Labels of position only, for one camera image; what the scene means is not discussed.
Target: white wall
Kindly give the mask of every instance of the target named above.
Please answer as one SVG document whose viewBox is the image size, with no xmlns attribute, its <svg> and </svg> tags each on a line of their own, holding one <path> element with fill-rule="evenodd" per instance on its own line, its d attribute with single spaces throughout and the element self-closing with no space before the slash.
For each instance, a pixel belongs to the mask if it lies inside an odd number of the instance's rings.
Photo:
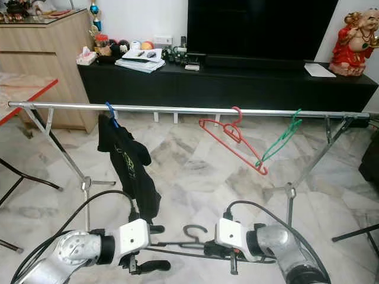
<svg viewBox="0 0 379 284">
<path fill-rule="evenodd" d="M 57 8 L 70 8 L 69 0 L 52 0 Z M 90 0 L 72 0 L 75 8 L 89 8 Z M 102 32 L 116 40 L 153 40 L 171 35 L 174 45 L 187 35 L 188 0 L 97 0 Z"/>
<path fill-rule="evenodd" d="M 69 0 L 52 0 L 58 8 L 69 8 Z M 90 0 L 73 0 L 75 8 L 88 8 Z M 188 0 L 97 0 L 102 10 L 103 32 L 111 38 L 152 40 L 155 34 L 170 34 L 174 44 L 187 34 Z M 339 0 L 325 33 L 316 61 L 328 62 L 345 16 L 354 11 L 379 8 L 379 0 Z M 379 83 L 379 50 L 368 60 L 366 74 Z M 366 111 L 379 113 L 379 90 L 372 96 Z"/>
</svg>

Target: white marble tile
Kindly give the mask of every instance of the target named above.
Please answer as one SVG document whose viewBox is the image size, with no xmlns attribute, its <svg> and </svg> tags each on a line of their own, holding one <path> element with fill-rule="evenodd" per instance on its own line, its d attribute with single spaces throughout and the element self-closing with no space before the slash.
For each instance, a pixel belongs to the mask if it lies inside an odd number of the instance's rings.
<svg viewBox="0 0 379 284">
<path fill-rule="evenodd" d="M 222 117 L 224 122 L 236 117 Z M 298 178 L 315 149 L 325 142 L 321 120 L 304 120 L 299 132 L 273 158 L 266 161 L 269 169 L 262 176 L 198 126 L 199 116 L 179 116 L 178 125 L 171 114 L 120 113 L 118 121 L 127 127 L 135 139 L 149 149 L 152 164 L 146 170 L 162 195 L 155 224 L 166 227 L 153 241 L 185 240 L 182 228 L 199 224 L 208 229 L 199 233 L 201 241 L 214 236 L 214 224 L 229 203 L 237 199 L 255 201 L 285 219 L 287 197 L 284 186 Z M 244 118 L 242 130 L 259 152 L 264 152 L 287 128 L 288 118 Z M 51 236 L 83 201 L 75 174 L 58 152 L 33 130 L 28 140 L 11 120 L 0 128 L 0 156 L 17 168 L 64 187 L 57 192 L 45 185 L 23 181 L 0 208 L 0 238 L 23 246 L 25 253 L 15 254 L 0 247 L 3 264 L 1 283 L 8 283 L 23 257 L 45 238 Z M 219 128 L 213 128 L 225 135 Z M 69 154 L 84 174 L 97 180 L 116 180 L 115 186 L 93 186 L 91 195 L 107 189 L 121 189 L 108 153 L 97 151 L 98 132 L 54 130 Z M 357 171 L 360 156 L 370 142 L 371 130 L 348 131 L 336 149 L 331 149 L 319 165 L 297 189 L 294 201 L 293 226 L 298 229 L 320 254 L 330 273 L 332 283 L 373 283 L 378 260 L 364 236 L 332 243 L 331 238 L 377 222 L 376 192 Z M 228 141 L 242 155 L 240 145 Z M 0 196 L 17 180 L 17 176 L 0 167 Z M 120 195 L 102 196 L 91 204 L 91 227 L 114 228 L 127 221 L 129 204 Z M 272 223 L 260 210 L 249 205 L 236 205 L 233 215 L 242 224 Z M 69 228 L 84 228 L 81 212 Z M 169 272 L 153 272 L 131 276 L 120 267 L 95 266 L 81 269 L 70 283 L 284 283 L 276 264 L 239 265 L 239 276 L 230 275 L 229 262 L 194 259 L 151 251 L 142 251 L 139 263 L 152 259 L 171 261 Z"/>
</svg>

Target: power socket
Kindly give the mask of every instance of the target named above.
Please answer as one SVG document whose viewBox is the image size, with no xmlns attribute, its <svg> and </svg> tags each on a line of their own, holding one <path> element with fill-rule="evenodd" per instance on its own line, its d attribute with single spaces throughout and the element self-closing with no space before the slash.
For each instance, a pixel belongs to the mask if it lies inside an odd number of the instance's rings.
<svg viewBox="0 0 379 284">
<path fill-rule="evenodd" d="M 171 35 L 154 35 L 154 43 L 171 45 L 172 36 Z"/>
</svg>

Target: white paper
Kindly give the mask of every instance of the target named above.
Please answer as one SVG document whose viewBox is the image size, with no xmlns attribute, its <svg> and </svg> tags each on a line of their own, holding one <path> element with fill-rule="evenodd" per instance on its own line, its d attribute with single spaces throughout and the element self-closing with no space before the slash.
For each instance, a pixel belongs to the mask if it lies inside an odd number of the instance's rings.
<svg viewBox="0 0 379 284">
<path fill-rule="evenodd" d="M 124 59 L 118 59 L 115 62 L 115 65 L 133 69 L 136 71 L 141 71 L 145 73 L 152 73 L 156 69 L 162 67 L 165 65 L 164 60 L 160 60 L 159 62 L 136 62 L 136 61 L 129 61 L 129 60 L 124 60 Z"/>
<path fill-rule="evenodd" d="M 306 63 L 304 65 L 304 68 L 308 71 L 308 73 L 312 77 L 329 77 L 329 78 L 337 77 L 332 72 L 326 70 L 323 66 L 317 63 Z"/>
<path fill-rule="evenodd" d="M 155 57 L 147 57 L 147 54 L 149 52 L 155 52 Z M 148 50 L 141 50 L 141 49 L 131 49 L 127 53 L 123 55 L 124 59 L 145 59 L 152 62 L 160 62 L 162 59 L 162 49 L 148 49 Z"/>
</svg>

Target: black t-shirt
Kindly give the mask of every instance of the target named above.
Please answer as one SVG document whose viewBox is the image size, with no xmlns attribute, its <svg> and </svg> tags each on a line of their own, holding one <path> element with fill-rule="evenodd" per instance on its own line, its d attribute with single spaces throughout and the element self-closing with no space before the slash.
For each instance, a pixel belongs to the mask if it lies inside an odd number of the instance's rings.
<svg viewBox="0 0 379 284">
<path fill-rule="evenodd" d="M 141 218 L 152 224 L 152 218 L 158 214 L 160 194 L 143 167 L 152 162 L 147 148 L 135 141 L 124 127 L 116 128 L 111 118 L 100 114 L 97 149 L 110 152 L 123 191 L 137 201 Z"/>
</svg>

